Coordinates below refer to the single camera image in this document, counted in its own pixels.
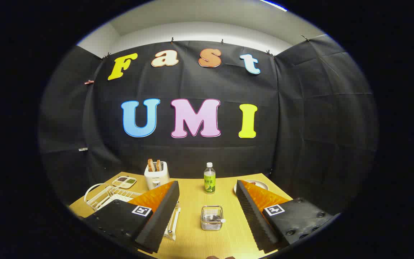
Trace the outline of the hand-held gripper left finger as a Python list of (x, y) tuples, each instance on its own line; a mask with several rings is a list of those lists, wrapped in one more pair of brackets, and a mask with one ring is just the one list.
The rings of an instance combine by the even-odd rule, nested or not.
[(179, 195), (179, 182), (170, 181), (130, 201), (113, 199), (83, 222), (127, 249), (156, 253)]

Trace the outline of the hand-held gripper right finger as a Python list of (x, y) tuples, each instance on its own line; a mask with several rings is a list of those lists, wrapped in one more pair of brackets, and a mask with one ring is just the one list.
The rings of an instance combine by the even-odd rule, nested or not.
[(265, 253), (294, 246), (336, 218), (305, 198), (292, 200), (238, 180), (235, 191), (257, 248)]

